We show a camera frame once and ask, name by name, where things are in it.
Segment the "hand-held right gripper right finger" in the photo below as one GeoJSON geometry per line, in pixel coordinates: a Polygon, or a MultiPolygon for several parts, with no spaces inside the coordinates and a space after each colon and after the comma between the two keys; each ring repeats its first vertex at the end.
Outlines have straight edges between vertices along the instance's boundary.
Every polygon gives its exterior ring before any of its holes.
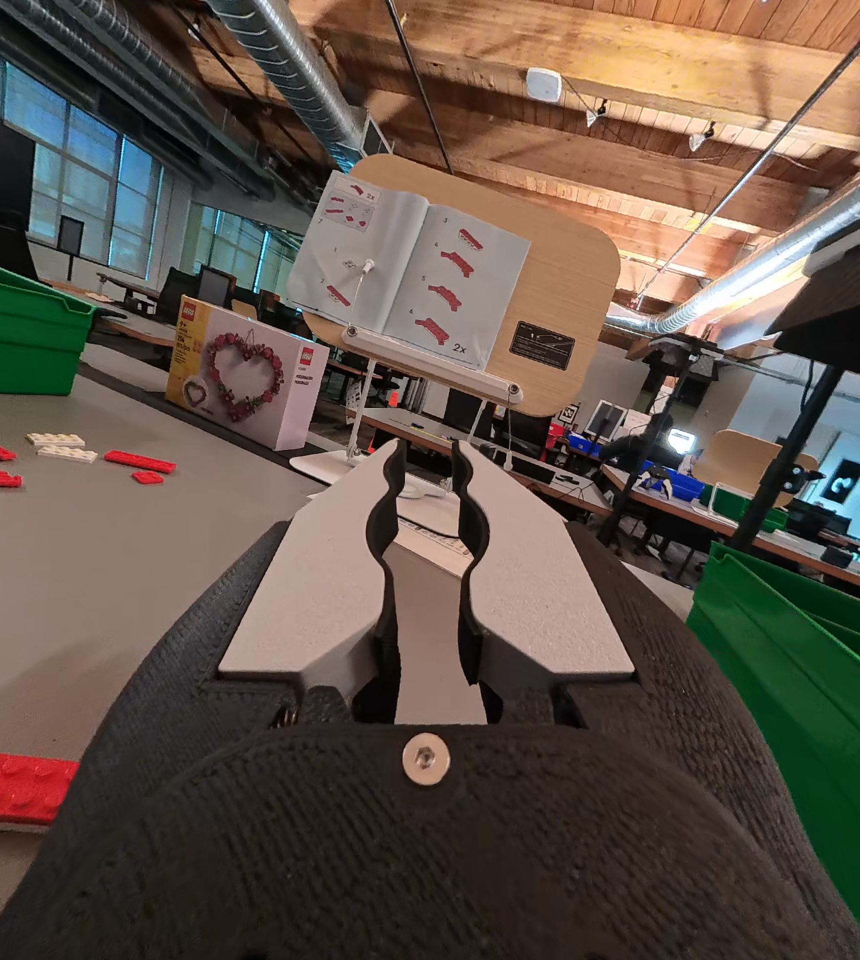
{"type": "Polygon", "coordinates": [[[460,579],[458,650],[472,686],[624,681],[632,660],[564,519],[465,440],[451,452],[460,579]]]}

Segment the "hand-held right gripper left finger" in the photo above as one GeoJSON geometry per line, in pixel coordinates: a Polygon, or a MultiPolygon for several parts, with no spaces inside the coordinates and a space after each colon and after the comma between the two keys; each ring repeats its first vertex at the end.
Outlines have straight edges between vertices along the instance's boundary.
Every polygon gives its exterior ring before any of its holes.
{"type": "Polygon", "coordinates": [[[292,518],[222,655],[223,679],[396,689],[393,573],[407,444],[389,442],[292,518]]]}

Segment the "white and yellow lego box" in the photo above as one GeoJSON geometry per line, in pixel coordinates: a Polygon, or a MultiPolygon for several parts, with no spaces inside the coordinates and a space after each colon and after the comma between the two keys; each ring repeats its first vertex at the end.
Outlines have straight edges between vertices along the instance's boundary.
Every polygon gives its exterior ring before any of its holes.
{"type": "Polygon", "coordinates": [[[167,401],[274,451],[298,450],[329,347],[183,295],[167,401]]]}

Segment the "long red lego plate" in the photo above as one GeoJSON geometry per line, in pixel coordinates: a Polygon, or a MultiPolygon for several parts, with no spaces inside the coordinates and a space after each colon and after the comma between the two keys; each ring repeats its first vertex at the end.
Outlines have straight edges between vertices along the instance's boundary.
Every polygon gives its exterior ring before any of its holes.
{"type": "Polygon", "coordinates": [[[173,462],[138,455],[122,450],[109,450],[102,455],[102,459],[116,465],[125,466],[137,472],[149,472],[163,475],[172,474],[177,465],[173,462]]]}

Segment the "lego instruction booklet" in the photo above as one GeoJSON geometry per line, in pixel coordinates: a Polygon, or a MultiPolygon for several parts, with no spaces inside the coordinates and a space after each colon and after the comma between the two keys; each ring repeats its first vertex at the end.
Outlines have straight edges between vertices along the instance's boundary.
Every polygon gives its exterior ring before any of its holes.
{"type": "Polygon", "coordinates": [[[484,370],[530,249],[422,195],[332,172],[285,297],[343,328],[484,370]]]}

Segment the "blue storage bin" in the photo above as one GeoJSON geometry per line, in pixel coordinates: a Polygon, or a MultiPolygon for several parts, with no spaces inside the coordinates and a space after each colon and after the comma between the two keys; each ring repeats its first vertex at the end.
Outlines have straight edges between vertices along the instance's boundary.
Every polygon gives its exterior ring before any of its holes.
{"type": "Polygon", "coordinates": [[[692,502],[701,497],[706,484],[688,474],[649,464],[636,487],[664,499],[676,498],[683,502],[692,502]]]}

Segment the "small green storage bin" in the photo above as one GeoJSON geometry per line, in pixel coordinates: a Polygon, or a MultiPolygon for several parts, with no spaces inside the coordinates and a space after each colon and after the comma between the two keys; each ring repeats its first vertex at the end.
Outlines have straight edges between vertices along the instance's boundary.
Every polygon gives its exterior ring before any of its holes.
{"type": "MultiPolygon", "coordinates": [[[[697,503],[709,516],[737,526],[750,509],[752,495],[734,486],[706,484],[700,492],[697,503]]],[[[787,510],[772,508],[763,519],[761,530],[765,533],[785,530],[787,521],[787,510]]]]}

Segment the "background wooden desk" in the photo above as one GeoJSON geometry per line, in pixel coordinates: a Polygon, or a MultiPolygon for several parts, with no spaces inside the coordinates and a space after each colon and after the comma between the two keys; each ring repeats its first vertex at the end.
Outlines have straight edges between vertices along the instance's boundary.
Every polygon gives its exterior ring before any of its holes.
{"type": "MultiPolygon", "coordinates": [[[[651,511],[712,532],[725,540],[736,532],[736,524],[725,517],[697,510],[691,502],[654,493],[635,486],[628,495],[629,501],[651,511]]],[[[771,556],[783,558],[808,570],[829,576],[834,581],[846,583],[860,592],[860,563],[851,561],[847,567],[838,567],[824,559],[826,548],[801,539],[794,534],[760,533],[753,541],[753,548],[771,556]]]]}

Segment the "green plastic bin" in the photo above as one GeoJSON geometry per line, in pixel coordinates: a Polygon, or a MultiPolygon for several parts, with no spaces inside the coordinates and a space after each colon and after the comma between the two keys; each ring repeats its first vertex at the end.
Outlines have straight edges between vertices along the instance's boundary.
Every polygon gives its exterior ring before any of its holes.
{"type": "Polygon", "coordinates": [[[70,395],[97,309],[0,268],[0,394],[70,395]]]}
{"type": "Polygon", "coordinates": [[[759,726],[860,925],[860,599],[714,544],[687,626],[759,726]]]}

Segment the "black overhead rig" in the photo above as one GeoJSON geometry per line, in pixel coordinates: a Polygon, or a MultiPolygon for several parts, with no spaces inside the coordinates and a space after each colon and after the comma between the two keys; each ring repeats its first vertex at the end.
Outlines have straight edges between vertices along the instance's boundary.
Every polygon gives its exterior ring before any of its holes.
{"type": "Polygon", "coordinates": [[[823,372],[729,538],[737,551],[750,551],[844,374],[860,375],[860,231],[845,236],[843,243],[841,252],[819,251],[818,269],[768,330],[776,333],[779,351],[819,363],[823,372]]]}

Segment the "black ceiling tie rod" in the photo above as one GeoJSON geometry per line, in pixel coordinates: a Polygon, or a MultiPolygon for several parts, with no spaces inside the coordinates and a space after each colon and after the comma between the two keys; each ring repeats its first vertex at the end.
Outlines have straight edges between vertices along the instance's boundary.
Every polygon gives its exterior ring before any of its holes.
{"type": "Polygon", "coordinates": [[[450,159],[448,148],[441,134],[431,102],[429,101],[429,98],[427,96],[427,93],[424,87],[424,81],[423,81],[420,69],[417,65],[416,58],[414,57],[413,51],[411,49],[409,40],[406,36],[403,22],[398,12],[396,3],[394,1],[387,0],[387,1],[384,1],[384,6],[387,10],[388,17],[391,21],[393,30],[396,34],[396,38],[398,40],[401,53],[403,54],[406,65],[410,71],[413,83],[415,85],[415,88],[418,94],[418,99],[421,102],[421,105],[424,110],[424,114],[426,115],[432,134],[434,135],[434,138],[436,140],[436,146],[438,148],[441,159],[443,161],[444,169],[450,176],[455,176],[456,173],[454,171],[454,168],[450,159]]]}
{"type": "Polygon", "coordinates": [[[694,230],[688,233],[687,238],[682,241],[671,254],[660,260],[655,267],[653,277],[645,281],[643,286],[636,292],[634,299],[631,302],[634,306],[640,306],[644,296],[649,293],[650,288],[653,286],[656,280],[662,277],[669,270],[670,266],[672,266],[679,259],[679,257],[688,250],[697,237],[702,234],[704,230],[712,223],[713,219],[721,214],[725,210],[726,206],[740,194],[740,192],[757,174],[760,173],[763,167],[766,166],[766,164],[771,160],[772,156],[776,153],[779,146],[784,143],[784,140],[796,132],[796,128],[802,123],[808,114],[810,114],[814,107],[819,104],[819,102],[826,96],[826,94],[833,88],[833,86],[840,80],[844,73],[851,67],[852,64],[857,61],[859,57],[860,38],[841,57],[831,71],[820,81],[819,85],[807,97],[807,99],[796,110],[796,112],[780,127],[777,133],[773,136],[770,144],[760,152],[756,160],[748,167],[748,170],[739,176],[736,184],[730,187],[724,193],[724,196],[715,202],[712,208],[700,216],[699,222],[695,226],[694,230]]]}

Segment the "red and white lego frame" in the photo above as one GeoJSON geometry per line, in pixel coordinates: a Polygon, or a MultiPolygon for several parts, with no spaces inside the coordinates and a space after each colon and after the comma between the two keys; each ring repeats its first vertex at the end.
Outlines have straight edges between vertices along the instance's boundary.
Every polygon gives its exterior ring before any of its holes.
{"type": "Polygon", "coordinates": [[[78,770],[72,760],[0,753],[0,831],[46,832],[78,770]]]}

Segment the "silver spiral ceiling duct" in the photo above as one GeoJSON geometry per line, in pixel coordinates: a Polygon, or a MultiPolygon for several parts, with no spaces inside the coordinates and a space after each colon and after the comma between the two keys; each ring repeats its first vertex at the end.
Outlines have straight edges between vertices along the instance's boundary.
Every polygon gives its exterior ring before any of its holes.
{"type": "Polygon", "coordinates": [[[718,279],[688,300],[655,316],[612,304],[604,324],[639,336],[663,336],[683,330],[741,295],[805,261],[818,247],[835,241],[845,229],[860,223],[860,174],[792,224],[760,246],[718,279]]]}
{"type": "Polygon", "coordinates": [[[340,171],[388,154],[371,115],[352,105],[284,1],[209,1],[244,51],[340,171]]]}

